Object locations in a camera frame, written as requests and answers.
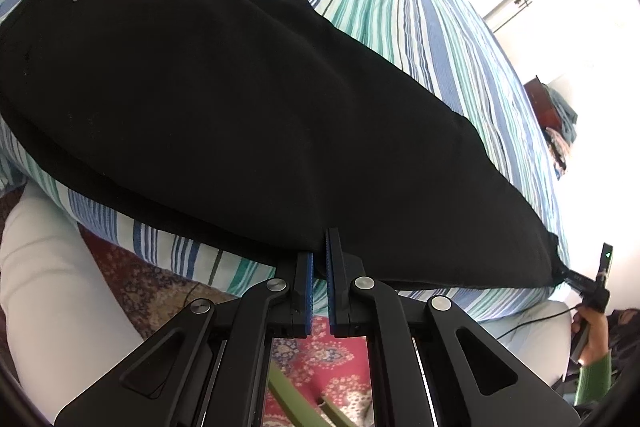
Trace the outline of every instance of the dark hair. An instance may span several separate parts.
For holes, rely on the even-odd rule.
[[[637,313],[627,324],[620,324],[620,316],[626,310],[615,310],[607,317],[612,368],[619,372],[622,372],[640,345],[640,310],[636,308],[631,308],[631,310]]]

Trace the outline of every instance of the mattress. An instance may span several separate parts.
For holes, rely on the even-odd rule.
[[[0,0],[0,22],[20,1]],[[497,169],[524,195],[548,230],[559,236],[559,255],[567,264],[545,140],[518,77],[472,6],[466,0],[309,2],[339,30],[408,73],[472,122]],[[96,50],[95,60],[97,67],[101,60],[109,60],[109,50]],[[70,190],[44,172],[0,121],[1,188],[8,191],[26,177],[35,179],[60,207],[98,236],[189,279],[242,295],[274,273],[273,267],[152,229]],[[433,255],[429,245],[425,255]],[[522,311],[552,292],[553,288],[449,288],[402,294],[417,299],[447,295],[473,318],[484,320]],[[325,283],[320,280],[314,284],[314,309],[326,311]]]

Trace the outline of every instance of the silver screw head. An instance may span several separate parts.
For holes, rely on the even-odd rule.
[[[358,277],[353,283],[356,288],[361,290],[370,290],[376,285],[376,282],[371,277]]]
[[[431,306],[439,312],[445,312],[451,308],[451,301],[442,295],[431,299]]]
[[[191,311],[196,315],[207,313],[211,309],[211,303],[207,299],[195,299],[191,303]]]
[[[287,287],[287,282],[283,279],[270,279],[267,281],[267,288],[272,292],[281,292]]]

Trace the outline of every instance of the black fabric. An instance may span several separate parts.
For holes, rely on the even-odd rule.
[[[628,367],[629,361],[640,346],[640,310],[635,308],[629,308],[629,310],[635,310],[636,313],[626,324],[620,324],[620,316],[626,310],[614,310],[607,317],[611,365],[619,372]]]
[[[24,0],[0,112],[55,179],[274,264],[338,227],[397,288],[559,282],[473,126],[306,0]]]

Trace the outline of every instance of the folded clothes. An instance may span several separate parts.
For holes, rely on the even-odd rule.
[[[566,172],[566,158],[569,156],[569,144],[565,142],[558,131],[551,127],[544,129],[543,135],[545,136],[546,145],[554,164],[556,178],[560,179]]]
[[[575,142],[575,138],[577,136],[574,126],[578,121],[578,114],[574,111],[574,108],[567,103],[562,95],[558,93],[553,87],[545,86],[545,89],[549,93],[549,98],[551,98],[551,102],[553,103],[556,111],[558,112],[558,116],[560,117],[560,121],[562,124],[562,129],[560,130],[560,132],[562,134],[562,137],[564,138],[565,142],[571,145]]]

